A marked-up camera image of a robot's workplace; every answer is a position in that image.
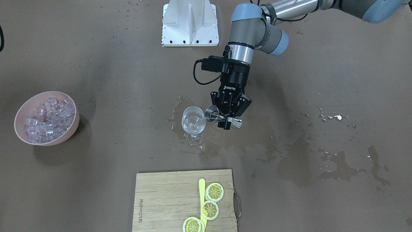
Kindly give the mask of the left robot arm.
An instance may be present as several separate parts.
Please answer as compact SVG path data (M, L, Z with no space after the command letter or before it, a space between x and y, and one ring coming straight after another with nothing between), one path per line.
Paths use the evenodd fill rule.
M403 0L275 0L263 5L237 5L223 55L201 61L202 70L220 74L220 87L211 92L212 106L205 112L206 120L216 122L224 130L241 126L241 115L252 102L246 97L245 86L254 51L277 56L289 44L287 33L276 28L275 23L303 20L319 9L338 9L376 24L389 18L403 3Z

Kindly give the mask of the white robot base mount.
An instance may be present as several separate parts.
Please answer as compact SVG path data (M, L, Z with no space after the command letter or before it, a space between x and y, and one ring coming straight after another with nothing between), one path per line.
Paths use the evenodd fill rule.
M162 46L219 44L216 6L209 0L170 0L162 13Z

